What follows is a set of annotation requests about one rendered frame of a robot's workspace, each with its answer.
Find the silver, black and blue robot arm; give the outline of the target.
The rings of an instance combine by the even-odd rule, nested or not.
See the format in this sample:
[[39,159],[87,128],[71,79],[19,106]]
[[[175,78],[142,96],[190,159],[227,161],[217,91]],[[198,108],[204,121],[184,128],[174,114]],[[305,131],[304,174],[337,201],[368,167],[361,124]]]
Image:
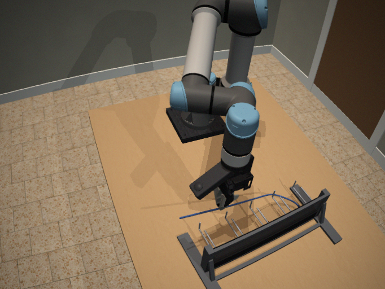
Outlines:
[[[172,83],[170,106],[182,111],[182,123],[194,130],[210,128],[215,115],[226,116],[221,158],[231,167],[243,167],[259,128],[248,71],[255,38],[268,26],[268,0],[198,0],[191,20],[182,80]],[[228,23],[232,34],[226,73],[218,78],[211,69],[221,23]],[[219,162],[189,187],[201,200],[233,175]]]

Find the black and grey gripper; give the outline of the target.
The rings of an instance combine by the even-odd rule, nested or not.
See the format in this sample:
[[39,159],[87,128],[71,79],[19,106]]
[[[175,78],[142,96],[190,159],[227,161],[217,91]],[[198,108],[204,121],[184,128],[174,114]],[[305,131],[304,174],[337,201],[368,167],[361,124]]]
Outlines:
[[[234,191],[238,191],[240,189],[243,189],[244,191],[251,188],[254,177],[251,173],[251,168],[254,158],[255,157],[251,154],[250,162],[243,167],[231,167],[225,164],[221,158],[222,166],[227,170],[233,171],[234,175],[219,185],[219,187],[214,189],[216,205],[220,210],[225,209],[230,203],[238,199],[239,195],[234,194]],[[248,186],[249,181],[251,182]]]

